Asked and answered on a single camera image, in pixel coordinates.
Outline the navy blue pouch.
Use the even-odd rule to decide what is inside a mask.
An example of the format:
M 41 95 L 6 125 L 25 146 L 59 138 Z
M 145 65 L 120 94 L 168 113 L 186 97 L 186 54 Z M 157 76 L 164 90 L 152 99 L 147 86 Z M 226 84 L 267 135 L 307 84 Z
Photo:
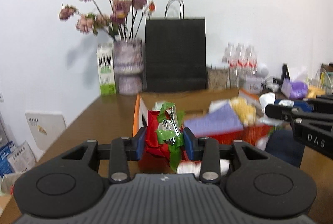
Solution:
M 305 145 L 293 138 L 293 132 L 291 130 L 280 129 L 270 135 L 265 151 L 299 168 L 304 149 Z

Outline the purple knitted cloth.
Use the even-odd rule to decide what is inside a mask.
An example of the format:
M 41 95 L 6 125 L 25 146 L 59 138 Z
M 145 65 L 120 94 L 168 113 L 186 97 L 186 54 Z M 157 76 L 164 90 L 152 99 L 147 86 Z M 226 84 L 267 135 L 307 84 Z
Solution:
M 243 130 L 243 124 L 229 103 L 201 117 L 188 119 L 183 123 L 196 137 L 224 134 Z

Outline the yellow white plush toy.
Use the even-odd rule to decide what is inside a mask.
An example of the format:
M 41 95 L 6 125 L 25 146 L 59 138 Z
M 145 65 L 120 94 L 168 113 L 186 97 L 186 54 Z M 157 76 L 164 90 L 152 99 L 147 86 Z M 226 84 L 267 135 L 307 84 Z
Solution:
M 220 109 L 222 106 L 229 104 L 234 110 L 238 118 L 244 126 L 255 125 L 256 122 L 256 108 L 254 105 L 247 103 L 247 100 L 243 97 L 233 97 L 231 99 L 221 99 L 212 101 L 210 103 L 208 113 L 212 113 Z

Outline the red green bow clip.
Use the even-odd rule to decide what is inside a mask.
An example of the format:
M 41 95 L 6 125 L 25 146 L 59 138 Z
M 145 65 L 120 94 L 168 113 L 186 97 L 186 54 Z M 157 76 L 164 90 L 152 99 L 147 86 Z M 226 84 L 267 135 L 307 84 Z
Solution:
M 147 112 L 143 155 L 139 168 L 143 173 L 176 172 L 184 157 L 183 117 L 175 103 L 159 101 Z

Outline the white bottle cap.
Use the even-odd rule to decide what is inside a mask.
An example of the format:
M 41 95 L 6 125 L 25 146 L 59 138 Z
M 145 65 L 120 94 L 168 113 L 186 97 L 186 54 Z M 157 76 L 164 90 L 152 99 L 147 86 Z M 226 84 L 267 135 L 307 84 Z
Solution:
M 221 175 L 224 176 L 228 173 L 230 161 L 220 159 Z M 193 174 L 195 178 L 199 178 L 201 169 L 201 161 L 184 161 L 182 160 L 176 170 L 177 174 Z

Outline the yellow mug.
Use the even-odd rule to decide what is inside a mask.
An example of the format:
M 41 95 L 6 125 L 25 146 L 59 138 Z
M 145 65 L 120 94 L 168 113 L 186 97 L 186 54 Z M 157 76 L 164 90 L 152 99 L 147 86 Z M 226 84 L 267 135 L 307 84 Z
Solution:
M 310 85 L 308 88 L 307 98 L 316 98 L 317 96 L 325 95 L 324 89 Z

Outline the purple tissue pack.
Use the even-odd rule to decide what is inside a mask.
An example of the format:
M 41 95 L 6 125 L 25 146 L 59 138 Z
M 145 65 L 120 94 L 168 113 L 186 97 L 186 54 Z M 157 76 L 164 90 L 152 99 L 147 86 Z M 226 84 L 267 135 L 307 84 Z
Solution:
M 281 92 L 289 99 L 303 99 L 308 93 L 308 69 L 283 65 Z

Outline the white tin box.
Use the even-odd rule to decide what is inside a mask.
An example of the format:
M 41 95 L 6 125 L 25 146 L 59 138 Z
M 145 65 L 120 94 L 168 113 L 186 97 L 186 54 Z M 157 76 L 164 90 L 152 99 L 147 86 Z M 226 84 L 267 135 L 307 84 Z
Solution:
M 243 89 L 248 93 L 259 94 L 263 90 L 265 79 L 257 76 L 246 76 Z

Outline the red cardboard box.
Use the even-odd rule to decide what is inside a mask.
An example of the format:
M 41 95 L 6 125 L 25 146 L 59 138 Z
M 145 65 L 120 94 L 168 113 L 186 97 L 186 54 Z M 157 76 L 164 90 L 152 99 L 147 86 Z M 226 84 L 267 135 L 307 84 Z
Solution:
M 226 90 L 197 90 L 178 93 L 140 93 L 136 97 L 133 119 L 133 133 L 138 132 L 148 122 L 148 111 L 152 110 L 155 103 L 160 101 L 173 102 L 177 110 L 185 112 L 184 120 L 199 118 L 208 113 L 212 101 L 231 99 L 234 97 L 244 98 L 248 104 L 256 108 L 256 123 L 242 131 L 217 134 L 213 138 L 221 144 L 230 144 L 232 140 L 244 140 L 249 144 L 256 145 L 258 140 L 268 137 L 278 130 L 278 126 L 266 125 L 259 122 L 263 116 L 257 94 L 250 94 L 244 89 Z

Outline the water bottle right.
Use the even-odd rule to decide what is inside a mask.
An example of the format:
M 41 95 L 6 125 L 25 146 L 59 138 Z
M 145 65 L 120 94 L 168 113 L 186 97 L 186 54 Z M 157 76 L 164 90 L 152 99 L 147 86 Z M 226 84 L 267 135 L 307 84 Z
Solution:
M 247 56 L 247 72 L 248 75 L 254 76 L 257 68 L 257 54 L 253 45 L 248 45 L 246 50 Z

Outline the water bottle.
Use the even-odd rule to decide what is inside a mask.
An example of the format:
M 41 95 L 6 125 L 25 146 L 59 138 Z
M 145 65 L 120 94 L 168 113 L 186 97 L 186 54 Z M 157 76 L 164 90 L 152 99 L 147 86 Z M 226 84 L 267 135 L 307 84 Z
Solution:
M 242 43 L 238 43 L 238 46 L 236 48 L 236 58 L 237 58 L 236 69 L 238 76 L 241 78 L 242 76 L 246 75 L 247 65 L 248 65 L 246 49 L 244 44 Z
M 229 67 L 229 83 L 231 88 L 238 88 L 237 57 L 234 43 L 228 43 L 222 59 Z
M 246 50 L 247 56 L 247 72 L 248 75 L 254 76 L 257 68 L 257 54 L 253 45 L 248 45 Z

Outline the water bottle middle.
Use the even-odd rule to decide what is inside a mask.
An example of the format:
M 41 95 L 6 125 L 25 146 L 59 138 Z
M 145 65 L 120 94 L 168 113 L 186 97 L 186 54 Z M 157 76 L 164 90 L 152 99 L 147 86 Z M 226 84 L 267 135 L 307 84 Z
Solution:
M 237 58 L 236 69 L 238 76 L 241 78 L 242 76 L 246 75 L 247 65 L 248 65 L 246 49 L 244 44 L 242 43 L 238 43 L 238 46 L 236 48 L 236 58 Z

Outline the white box on floor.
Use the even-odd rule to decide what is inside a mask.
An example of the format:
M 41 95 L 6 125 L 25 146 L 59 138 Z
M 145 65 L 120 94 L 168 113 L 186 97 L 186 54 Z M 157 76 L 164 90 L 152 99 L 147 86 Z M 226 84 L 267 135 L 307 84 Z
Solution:
M 27 142 L 39 161 L 66 130 L 66 121 L 60 112 L 26 111 L 25 117 L 29 130 Z

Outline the black paper bag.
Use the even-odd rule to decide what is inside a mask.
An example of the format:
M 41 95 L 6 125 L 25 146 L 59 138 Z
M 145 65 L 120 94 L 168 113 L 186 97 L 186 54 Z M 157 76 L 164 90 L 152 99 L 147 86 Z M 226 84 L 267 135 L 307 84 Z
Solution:
M 185 18 L 183 0 L 169 0 L 180 6 L 179 18 L 146 21 L 146 91 L 186 92 L 206 89 L 206 34 L 204 18 Z

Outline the milk carton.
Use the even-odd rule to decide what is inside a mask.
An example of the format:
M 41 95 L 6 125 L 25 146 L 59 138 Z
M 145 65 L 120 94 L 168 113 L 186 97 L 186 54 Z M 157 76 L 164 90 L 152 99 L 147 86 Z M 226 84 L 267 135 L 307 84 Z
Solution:
M 101 95 L 116 94 L 115 73 L 111 44 L 99 44 L 97 47 L 97 66 Z

